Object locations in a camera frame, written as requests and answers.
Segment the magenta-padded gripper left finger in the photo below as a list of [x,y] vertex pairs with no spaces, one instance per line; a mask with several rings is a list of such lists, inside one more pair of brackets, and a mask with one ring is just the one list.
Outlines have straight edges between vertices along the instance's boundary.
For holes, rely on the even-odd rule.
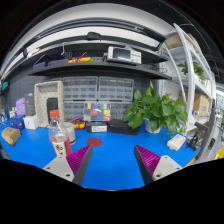
[[56,157],[44,167],[44,170],[76,185],[81,185],[92,155],[92,146],[87,145],[66,157]]

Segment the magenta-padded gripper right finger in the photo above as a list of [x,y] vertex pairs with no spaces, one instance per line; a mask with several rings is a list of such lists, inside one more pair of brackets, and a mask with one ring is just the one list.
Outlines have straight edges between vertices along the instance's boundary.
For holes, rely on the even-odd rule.
[[139,145],[134,146],[134,156],[145,185],[182,169],[182,167],[168,155],[158,156]]

